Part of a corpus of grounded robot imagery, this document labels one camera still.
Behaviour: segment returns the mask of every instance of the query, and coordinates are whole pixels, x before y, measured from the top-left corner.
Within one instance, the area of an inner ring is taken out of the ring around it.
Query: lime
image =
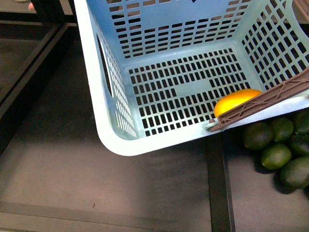
[[[301,110],[296,113],[293,118],[294,133],[308,134],[309,133],[309,109]]]
[[[290,188],[303,189],[309,185],[309,156],[289,161],[280,171],[280,179]]]
[[[279,117],[270,123],[274,137],[272,140],[276,143],[284,143],[293,134],[294,125],[293,122],[285,117]]]
[[[242,143],[250,150],[260,150],[266,147],[273,138],[270,125],[264,122],[250,124],[242,134]]]
[[[282,168],[292,157],[292,153],[286,145],[272,144],[262,151],[261,163],[269,169]]]

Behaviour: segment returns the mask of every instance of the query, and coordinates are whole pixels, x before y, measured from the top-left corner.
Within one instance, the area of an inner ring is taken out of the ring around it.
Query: gray surface
[[[36,40],[0,39],[0,89],[39,45]]]
[[[136,157],[108,151],[76,43],[0,158],[0,212],[211,231],[201,141]]]
[[[227,158],[236,231],[308,232],[309,188],[288,194],[278,172],[262,169],[259,153],[244,149],[239,136],[231,135]]]

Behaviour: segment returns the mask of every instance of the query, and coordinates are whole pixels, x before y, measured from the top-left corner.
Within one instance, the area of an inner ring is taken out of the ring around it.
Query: orange
[[[220,99],[214,107],[214,115],[218,117],[219,115],[233,109],[234,107],[254,98],[255,96],[262,93],[256,89],[242,89],[234,93],[230,93]]]

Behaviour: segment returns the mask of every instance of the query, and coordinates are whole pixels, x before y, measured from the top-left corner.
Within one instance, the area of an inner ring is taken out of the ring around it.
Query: black metal frame
[[[13,26],[13,22],[1,22]],[[22,26],[38,26],[37,23],[22,23]],[[40,44],[13,73],[11,82],[0,91],[0,154],[3,153],[22,121],[31,110],[57,68],[70,44],[78,35],[76,24],[49,24],[50,30]]]

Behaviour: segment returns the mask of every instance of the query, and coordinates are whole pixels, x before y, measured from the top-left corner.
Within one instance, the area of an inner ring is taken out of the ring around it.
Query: basket handle hole
[[[101,43],[98,35],[97,35],[97,41],[98,41],[98,47],[99,47],[100,55],[101,55],[101,62],[102,62],[103,69],[104,69],[104,75],[105,75],[105,79],[106,79],[107,89],[108,89],[110,95],[113,97],[110,76],[109,76],[107,66],[106,66],[107,61],[105,59],[103,48],[102,48],[102,43]]]

